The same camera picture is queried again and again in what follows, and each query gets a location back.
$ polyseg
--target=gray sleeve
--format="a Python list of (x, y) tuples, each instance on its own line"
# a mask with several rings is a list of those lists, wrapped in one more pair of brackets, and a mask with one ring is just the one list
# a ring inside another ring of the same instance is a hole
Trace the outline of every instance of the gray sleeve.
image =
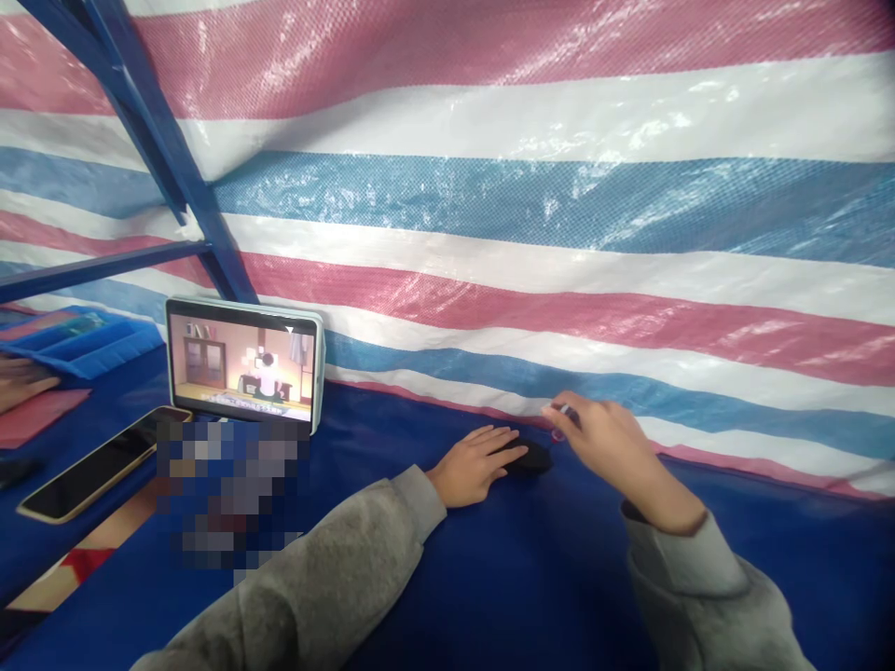
[(778, 587), (734, 555), (709, 513), (689, 537), (646, 524), (626, 501), (628, 569), (665, 671), (813, 669)]
[(342, 501), (132, 671), (337, 669), (404, 591), (446, 511), (412, 466)]

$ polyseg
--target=tablet screen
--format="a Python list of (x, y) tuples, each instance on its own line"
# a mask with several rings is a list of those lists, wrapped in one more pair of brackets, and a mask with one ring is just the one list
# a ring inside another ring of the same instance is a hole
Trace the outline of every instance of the tablet screen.
[(317, 328), (310, 320), (170, 301), (179, 407), (240, 419), (311, 419)]

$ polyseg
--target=hand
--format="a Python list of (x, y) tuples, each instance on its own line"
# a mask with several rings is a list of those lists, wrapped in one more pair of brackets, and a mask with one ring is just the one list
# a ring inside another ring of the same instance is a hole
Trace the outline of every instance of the hand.
[(612, 401), (591, 401), (563, 391), (554, 404), (569, 404), (581, 429), (555, 408), (541, 412), (566, 434), (571, 448), (591, 471), (633, 503), (654, 527), (686, 536), (702, 525), (706, 507), (655, 455), (640, 424)]
[(445, 508), (462, 508), (485, 500), (491, 483), (506, 475), (504, 466), (529, 451), (521, 445), (493, 454), (518, 435), (509, 427), (487, 426), (451, 447), (438, 465), (426, 473)]
[(0, 355), (0, 415), (59, 383), (43, 366)]

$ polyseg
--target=blue plastic tray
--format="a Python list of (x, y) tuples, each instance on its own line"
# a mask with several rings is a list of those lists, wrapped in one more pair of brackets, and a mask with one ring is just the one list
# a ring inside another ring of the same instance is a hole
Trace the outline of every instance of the blue plastic tray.
[(17, 340), (0, 341), (0, 351), (41, 362), (61, 373), (94, 379), (163, 343), (158, 327), (151, 322), (138, 322), (95, 308), (79, 306), (59, 311), (79, 315), (96, 314), (102, 318), (104, 325), (81, 335), (68, 335), (63, 322)]

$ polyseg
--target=striped tarp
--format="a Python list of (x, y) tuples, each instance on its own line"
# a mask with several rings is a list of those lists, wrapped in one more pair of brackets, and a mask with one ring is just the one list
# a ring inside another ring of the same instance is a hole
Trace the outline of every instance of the striped tarp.
[[(895, 496), (881, 0), (130, 0), (262, 299), (330, 379), (562, 389), (670, 455)], [(92, 75), (0, 3), (0, 273), (179, 233)], [(161, 323), (195, 260), (25, 301)]]

